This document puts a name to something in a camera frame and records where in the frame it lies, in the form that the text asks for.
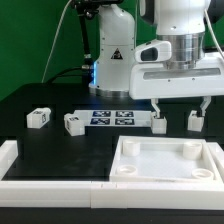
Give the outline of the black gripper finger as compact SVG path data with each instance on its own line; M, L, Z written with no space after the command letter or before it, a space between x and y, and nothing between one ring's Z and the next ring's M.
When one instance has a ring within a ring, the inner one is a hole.
M206 115L206 109L211 103L211 97L210 96L204 96L203 101L200 105L200 115L204 117Z
M158 106L158 102L159 101L158 101L157 98L151 99L151 105L152 105L152 107L155 110L156 118L160 119L161 118L161 114L160 114L160 108Z

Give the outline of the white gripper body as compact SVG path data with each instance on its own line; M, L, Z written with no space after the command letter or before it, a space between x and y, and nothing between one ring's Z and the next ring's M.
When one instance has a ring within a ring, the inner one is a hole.
M133 99L182 98L224 95L224 59L218 52L206 53L192 69L169 70L168 41L151 41L135 48L129 94Z

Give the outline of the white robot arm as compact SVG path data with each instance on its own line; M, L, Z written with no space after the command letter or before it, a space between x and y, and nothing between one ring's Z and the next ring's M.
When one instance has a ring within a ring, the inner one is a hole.
M224 52L203 50L208 12L218 0L139 0L140 16L156 27L156 38L136 44L137 22L117 5L99 8L100 55L90 91L101 96L158 101L201 97L202 108L224 95Z

